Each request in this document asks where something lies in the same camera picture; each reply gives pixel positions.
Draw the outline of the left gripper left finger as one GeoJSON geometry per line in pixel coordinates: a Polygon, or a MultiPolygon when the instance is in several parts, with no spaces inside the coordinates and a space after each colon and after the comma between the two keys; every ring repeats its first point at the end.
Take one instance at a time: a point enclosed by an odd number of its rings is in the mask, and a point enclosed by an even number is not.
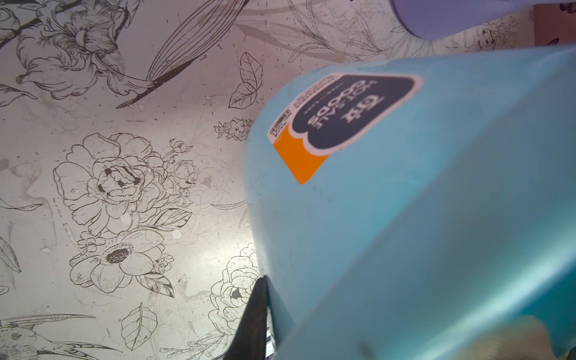
{"type": "Polygon", "coordinates": [[[267,277],[256,280],[234,339],[223,360],[265,360],[269,290],[267,277]]]}

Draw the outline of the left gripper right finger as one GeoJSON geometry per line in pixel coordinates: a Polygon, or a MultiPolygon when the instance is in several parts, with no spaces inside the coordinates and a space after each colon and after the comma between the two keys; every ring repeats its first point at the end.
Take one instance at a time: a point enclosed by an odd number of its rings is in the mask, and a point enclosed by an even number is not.
{"type": "Polygon", "coordinates": [[[295,322],[271,278],[268,279],[268,307],[274,342],[279,347],[290,336],[295,322]]]}

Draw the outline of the blue bucket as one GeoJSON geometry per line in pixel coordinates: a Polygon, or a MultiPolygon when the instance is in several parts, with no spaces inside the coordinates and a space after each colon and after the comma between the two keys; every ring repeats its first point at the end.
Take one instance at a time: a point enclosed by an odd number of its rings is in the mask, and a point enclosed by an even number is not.
{"type": "Polygon", "coordinates": [[[522,316],[575,348],[575,47],[322,67],[252,127],[278,359],[452,359],[522,316]]]}

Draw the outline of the purple plastic bucket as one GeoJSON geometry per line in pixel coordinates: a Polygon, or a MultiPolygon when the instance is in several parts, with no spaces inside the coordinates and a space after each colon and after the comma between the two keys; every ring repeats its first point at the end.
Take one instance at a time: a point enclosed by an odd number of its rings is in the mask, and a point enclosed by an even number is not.
{"type": "Polygon", "coordinates": [[[403,26],[418,38],[435,41],[552,0],[394,0],[403,26]]]}

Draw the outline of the yellow microfiber cloth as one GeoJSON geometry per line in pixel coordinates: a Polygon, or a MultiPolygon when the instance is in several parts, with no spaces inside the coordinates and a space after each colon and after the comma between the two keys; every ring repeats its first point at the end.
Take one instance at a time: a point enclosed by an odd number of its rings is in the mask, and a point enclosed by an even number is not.
{"type": "Polygon", "coordinates": [[[544,323],[534,316],[521,316],[507,325],[490,330],[451,357],[461,360],[556,358],[544,323]]]}

